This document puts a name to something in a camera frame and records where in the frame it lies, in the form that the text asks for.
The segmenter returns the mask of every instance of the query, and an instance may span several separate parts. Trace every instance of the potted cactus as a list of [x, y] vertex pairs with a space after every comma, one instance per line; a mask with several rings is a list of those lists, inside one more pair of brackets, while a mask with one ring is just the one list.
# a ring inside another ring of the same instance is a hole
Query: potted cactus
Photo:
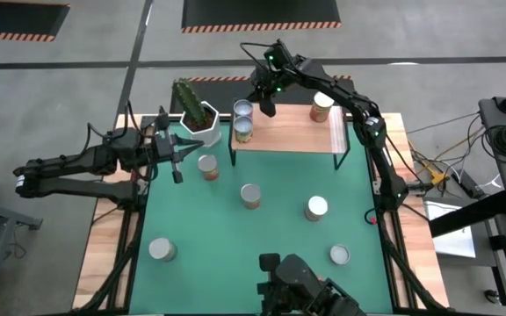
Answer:
[[211, 147], [218, 142], [221, 138], [218, 111], [207, 101], [201, 100], [186, 79], [173, 83], [173, 94], [183, 106], [181, 125], [189, 131], [191, 139], [204, 141], [204, 147]]

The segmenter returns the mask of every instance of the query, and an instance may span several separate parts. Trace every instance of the black floor mat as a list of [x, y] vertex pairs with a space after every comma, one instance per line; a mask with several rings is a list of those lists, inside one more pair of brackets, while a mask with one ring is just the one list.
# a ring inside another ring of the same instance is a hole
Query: black floor mat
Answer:
[[184, 0], [185, 33], [340, 26], [336, 0]]
[[0, 40], [52, 41], [69, 12], [69, 4], [0, 2]]
[[[349, 75], [334, 76], [340, 83], [351, 84], [346, 80]], [[193, 77], [187, 78], [199, 97], [207, 101], [222, 114], [229, 114], [233, 110], [237, 99], [245, 98], [253, 86], [248, 77]], [[296, 84], [288, 87], [286, 91], [278, 93], [272, 101], [275, 104], [311, 104], [316, 90], [308, 90]], [[182, 113], [183, 108], [171, 93], [170, 113]]]

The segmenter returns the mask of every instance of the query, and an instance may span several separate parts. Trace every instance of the cactus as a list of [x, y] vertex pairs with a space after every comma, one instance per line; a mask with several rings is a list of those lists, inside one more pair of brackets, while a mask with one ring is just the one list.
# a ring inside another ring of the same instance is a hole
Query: cactus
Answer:
[[173, 83], [173, 92], [175, 98], [183, 106], [185, 116], [196, 122], [198, 126], [208, 128], [206, 125], [206, 113], [191, 83], [186, 79], [179, 79]]

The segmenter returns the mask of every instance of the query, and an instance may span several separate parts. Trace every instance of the wooden table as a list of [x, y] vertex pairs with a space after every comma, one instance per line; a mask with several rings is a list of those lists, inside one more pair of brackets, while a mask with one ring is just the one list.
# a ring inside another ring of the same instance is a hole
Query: wooden table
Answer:
[[[136, 120], [140, 121], [141, 117], [142, 115], [137, 115]], [[394, 142], [395, 146], [400, 150], [403, 159], [409, 164], [409, 166], [412, 166], [413, 162], [401, 114], [386, 113], [383, 114], [383, 117], [387, 122], [388, 135]], [[120, 115], [117, 121], [117, 126], [123, 126], [123, 124], [124, 116]], [[407, 170], [407, 168], [403, 165], [401, 158], [395, 153], [394, 149], [390, 147], [389, 144], [388, 149], [397, 174], [402, 176], [406, 181], [414, 181], [415, 177], [413, 174]], [[118, 171], [114, 175], [106, 176], [104, 181], [118, 182], [128, 180], [129, 178], [130, 174], [127, 172]], [[423, 200], [421, 198], [409, 196], [405, 200], [405, 203], [424, 214]], [[112, 208], [114, 208], [114, 204], [112, 202], [106, 199], [99, 199], [95, 210], [95, 218], [100, 214], [110, 211]], [[129, 239], [131, 239], [134, 234], [138, 214], [133, 214], [132, 216], [133, 218], [128, 235]], [[437, 302], [444, 306], [448, 306], [445, 285], [440, 273], [440, 268], [438, 267], [437, 255], [430, 235], [429, 225], [422, 218], [403, 206], [399, 210], [399, 217], [403, 239], [408, 254], [409, 266]], [[391, 215], [386, 214], [388, 232], [390, 233], [392, 241], [395, 241], [391, 220]], [[110, 273], [116, 255], [121, 223], [122, 211], [115, 211], [102, 218], [91, 228], [72, 307], [81, 307], [89, 301]], [[116, 297], [117, 305], [123, 304], [125, 297], [124, 294], [127, 287], [127, 272], [129, 265], [130, 263], [124, 269], [120, 279], [119, 291]], [[397, 268], [394, 268], [394, 273], [400, 296], [400, 306], [408, 306], [408, 298], [405, 295], [406, 292], [403, 276]]]

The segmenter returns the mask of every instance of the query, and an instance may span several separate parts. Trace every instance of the can lid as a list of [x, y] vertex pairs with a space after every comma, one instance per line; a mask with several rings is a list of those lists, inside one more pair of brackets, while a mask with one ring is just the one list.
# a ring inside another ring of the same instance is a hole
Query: can lid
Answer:
[[200, 171], [208, 172], [216, 169], [218, 162], [216, 157], [212, 154], [203, 154], [199, 158], [199, 169]]
[[239, 116], [250, 115], [253, 112], [253, 104], [248, 100], [237, 100], [234, 103], [234, 112]]
[[309, 211], [314, 215], [324, 215], [327, 212], [327, 201], [323, 197], [311, 197], [307, 201], [307, 207]]
[[253, 128], [253, 122], [248, 117], [239, 117], [235, 119], [234, 129], [238, 133], [249, 133]]
[[322, 92], [317, 92], [314, 96], [314, 102], [321, 107], [330, 107], [331, 105], [333, 105], [335, 100], [328, 97], [326, 94]]
[[149, 254], [154, 259], [163, 259], [171, 251], [171, 243], [167, 238], [158, 238], [149, 243]]
[[331, 247], [329, 254], [331, 255], [331, 260], [335, 264], [345, 264], [351, 259], [351, 253], [349, 252], [349, 249], [339, 244]]
[[245, 202], [255, 202], [261, 198], [261, 188], [256, 184], [245, 184], [242, 186], [242, 199]]

